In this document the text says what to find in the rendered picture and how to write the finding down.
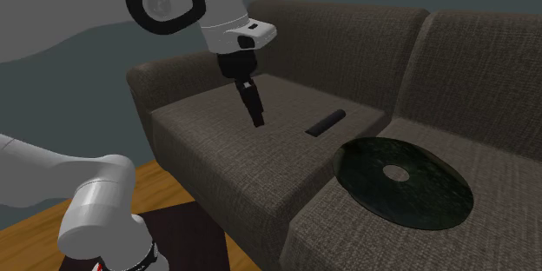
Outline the brown fabric sofa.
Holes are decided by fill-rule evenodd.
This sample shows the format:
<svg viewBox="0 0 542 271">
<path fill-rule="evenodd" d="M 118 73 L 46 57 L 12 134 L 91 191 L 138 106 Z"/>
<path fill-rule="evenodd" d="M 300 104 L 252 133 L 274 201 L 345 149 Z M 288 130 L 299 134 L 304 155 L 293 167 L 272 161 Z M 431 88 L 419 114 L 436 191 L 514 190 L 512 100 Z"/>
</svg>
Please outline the brown fabric sofa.
<svg viewBox="0 0 542 271">
<path fill-rule="evenodd" d="M 208 52 L 127 74 L 157 162 L 263 271 L 542 271 L 542 15 L 258 0 L 256 128 Z M 347 115 L 318 137 L 311 126 Z M 468 182 L 455 228 L 386 221 L 334 176 L 359 137 L 410 142 Z"/>
</svg>

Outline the dark robot stand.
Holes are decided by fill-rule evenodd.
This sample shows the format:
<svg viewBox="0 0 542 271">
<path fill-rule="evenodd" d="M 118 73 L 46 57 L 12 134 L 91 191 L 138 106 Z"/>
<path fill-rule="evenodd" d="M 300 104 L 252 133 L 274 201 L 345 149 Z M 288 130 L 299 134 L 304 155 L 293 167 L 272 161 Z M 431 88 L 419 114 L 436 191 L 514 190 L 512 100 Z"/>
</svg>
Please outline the dark robot stand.
<svg viewBox="0 0 542 271">
<path fill-rule="evenodd" d="M 225 234 L 196 202 L 140 215 L 75 204 L 63 217 L 59 271 L 230 271 Z"/>
</svg>

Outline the black remote control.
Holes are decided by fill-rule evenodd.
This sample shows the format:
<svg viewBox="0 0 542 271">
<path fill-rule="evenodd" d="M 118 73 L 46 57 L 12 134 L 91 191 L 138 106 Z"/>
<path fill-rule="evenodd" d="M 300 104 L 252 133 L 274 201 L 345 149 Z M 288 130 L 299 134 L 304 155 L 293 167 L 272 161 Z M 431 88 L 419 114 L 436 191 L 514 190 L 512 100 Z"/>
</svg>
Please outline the black remote control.
<svg viewBox="0 0 542 271">
<path fill-rule="evenodd" d="M 337 122 L 345 118 L 347 115 L 346 111 L 343 109 L 337 109 L 330 115 L 318 121 L 315 125 L 308 128 L 305 133 L 313 137 L 318 137 L 323 134 L 325 131 L 333 127 Z"/>
</svg>

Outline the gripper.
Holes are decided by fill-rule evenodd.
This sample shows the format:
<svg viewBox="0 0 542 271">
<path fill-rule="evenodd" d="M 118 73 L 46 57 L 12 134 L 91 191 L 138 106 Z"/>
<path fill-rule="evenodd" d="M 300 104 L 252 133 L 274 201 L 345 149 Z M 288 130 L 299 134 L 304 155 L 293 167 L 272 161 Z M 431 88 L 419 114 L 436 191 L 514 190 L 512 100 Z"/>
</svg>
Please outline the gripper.
<svg viewBox="0 0 542 271">
<path fill-rule="evenodd" d="M 236 79 L 241 99 L 250 114 L 253 125 L 258 128 L 265 124 L 260 95 L 250 75 L 257 68 L 257 59 L 253 50 L 239 50 L 229 54 L 217 54 L 218 66 L 226 78 Z"/>
</svg>

